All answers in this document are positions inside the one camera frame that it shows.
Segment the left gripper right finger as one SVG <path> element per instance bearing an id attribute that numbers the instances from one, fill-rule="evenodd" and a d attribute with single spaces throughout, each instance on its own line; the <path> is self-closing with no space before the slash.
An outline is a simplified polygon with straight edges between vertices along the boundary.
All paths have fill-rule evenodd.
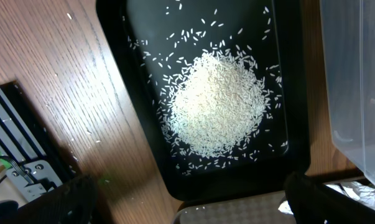
<path id="1" fill-rule="evenodd" d="M 297 223 L 375 223 L 375 210 L 304 174 L 291 173 L 284 190 Z"/>

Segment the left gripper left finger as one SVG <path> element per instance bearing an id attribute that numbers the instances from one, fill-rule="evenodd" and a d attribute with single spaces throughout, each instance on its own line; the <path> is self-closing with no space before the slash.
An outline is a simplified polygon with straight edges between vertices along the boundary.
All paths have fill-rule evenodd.
<path id="1" fill-rule="evenodd" d="M 97 186 L 90 175 L 81 175 L 0 217 L 0 223 L 88 224 L 96 206 Z"/>

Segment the pile of white rice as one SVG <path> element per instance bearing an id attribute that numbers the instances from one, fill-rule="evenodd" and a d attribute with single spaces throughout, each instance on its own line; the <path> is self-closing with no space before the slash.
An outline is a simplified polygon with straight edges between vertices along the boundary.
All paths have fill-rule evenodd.
<path id="1" fill-rule="evenodd" d="M 175 173 L 287 153 L 274 1 L 126 1 L 121 14 L 138 112 Z"/>

